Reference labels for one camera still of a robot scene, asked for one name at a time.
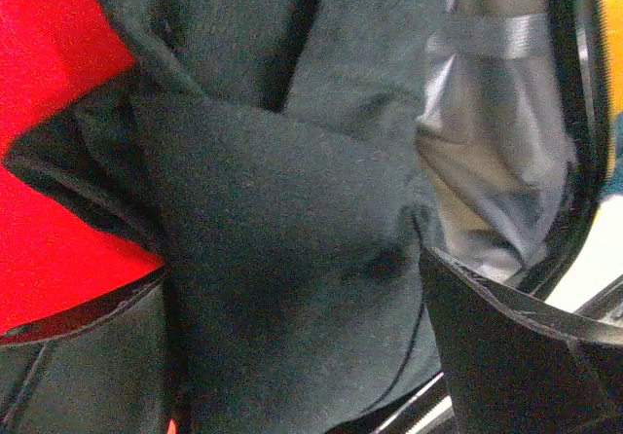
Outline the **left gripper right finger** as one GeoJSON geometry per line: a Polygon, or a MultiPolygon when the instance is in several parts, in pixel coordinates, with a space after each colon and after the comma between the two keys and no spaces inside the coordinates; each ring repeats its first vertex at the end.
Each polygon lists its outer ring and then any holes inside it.
{"type": "Polygon", "coordinates": [[[619,433],[622,331],[422,252],[426,306],[460,433],[619,433]]]}

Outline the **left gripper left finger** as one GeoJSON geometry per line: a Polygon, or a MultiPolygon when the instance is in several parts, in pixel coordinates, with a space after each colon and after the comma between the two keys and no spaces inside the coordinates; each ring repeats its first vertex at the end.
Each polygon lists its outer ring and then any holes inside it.
{"type": "Polygon", "coordinates": [[[1,337],[4,433],[165,433],[165,272],[1,337]]]}

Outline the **space print kids suitcase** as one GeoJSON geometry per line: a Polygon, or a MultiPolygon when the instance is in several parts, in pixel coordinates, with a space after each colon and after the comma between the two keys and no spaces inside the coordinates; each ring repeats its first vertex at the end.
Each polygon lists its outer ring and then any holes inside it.
{"type": "MultiPolygon", "coordinates": [[[[427,43],[417,147],[444,232],[424,250],[622,331],[620,279],[575,305],[552,297],[579,267],[613,166],[602,6],[445,0],[441,28],[427,43]]],[[[361,425],[373,433],[460,433],[442,369],[393,413],[361,425]]]]}

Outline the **dark grey garment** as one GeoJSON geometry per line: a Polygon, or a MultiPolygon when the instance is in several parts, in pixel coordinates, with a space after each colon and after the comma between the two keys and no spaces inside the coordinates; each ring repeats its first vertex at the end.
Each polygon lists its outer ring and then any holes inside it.
{"type": "Polygon", "coordinates": [[[415,150],[441,0],[97,0],[136,63],[76,101],[101,206],[166,263],[196,433],[324,433],[439,370],[415,150]]]}

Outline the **red item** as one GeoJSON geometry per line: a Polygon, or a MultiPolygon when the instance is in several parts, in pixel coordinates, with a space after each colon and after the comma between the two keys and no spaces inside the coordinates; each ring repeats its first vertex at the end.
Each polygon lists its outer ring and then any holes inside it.
{"type": "Polygon", "coordinates": [[[1,0],[1,327],[143,277],[162,261],[101,206],[111,190],[76,101],[133,65],[96,0],[1,0]]]}

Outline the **yellow plastic basket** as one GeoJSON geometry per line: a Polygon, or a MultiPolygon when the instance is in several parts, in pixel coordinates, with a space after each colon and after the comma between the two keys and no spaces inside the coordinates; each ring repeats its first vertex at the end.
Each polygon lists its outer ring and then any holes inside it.
{"type": "Polygon", "coordinates": [[[608,54],[611,107],[614,116],[622,112],[622,0],[603,0],[605,42],[608,54]]]}

